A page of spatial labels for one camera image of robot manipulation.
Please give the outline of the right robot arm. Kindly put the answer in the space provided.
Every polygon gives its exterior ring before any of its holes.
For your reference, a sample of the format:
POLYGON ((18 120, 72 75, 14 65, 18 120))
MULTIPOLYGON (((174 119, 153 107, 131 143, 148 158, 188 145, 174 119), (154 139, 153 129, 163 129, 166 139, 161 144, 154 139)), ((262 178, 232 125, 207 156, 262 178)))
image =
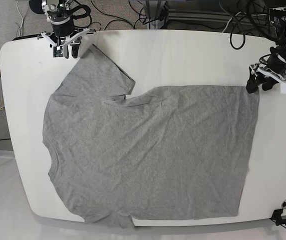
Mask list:
POLYGON ((85 18, 92 22, 91 9, 78 1, 72 8, 72 3, 72 0, 43 0, 41 4, 47 22, 53 29, 51 33, 42 32, 41 37, 49 41, 55 58, 78 58, 82 37, 96 32, 90 25, 75 25, 74 21, 85 18))

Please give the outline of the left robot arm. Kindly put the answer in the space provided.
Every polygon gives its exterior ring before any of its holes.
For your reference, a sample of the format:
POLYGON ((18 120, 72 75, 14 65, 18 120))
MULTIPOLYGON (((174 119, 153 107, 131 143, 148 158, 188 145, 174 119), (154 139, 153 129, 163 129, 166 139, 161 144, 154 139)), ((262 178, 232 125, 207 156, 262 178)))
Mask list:
POLYGON ((286 94, 286 6, 270 8, 269 20, 275 28, 276 46, 260 57, 258 63, 249 66, 246 84, 249 94, 257 92, 259 87, 270 90, 276 84, 280 85, 280 92, 286 94))

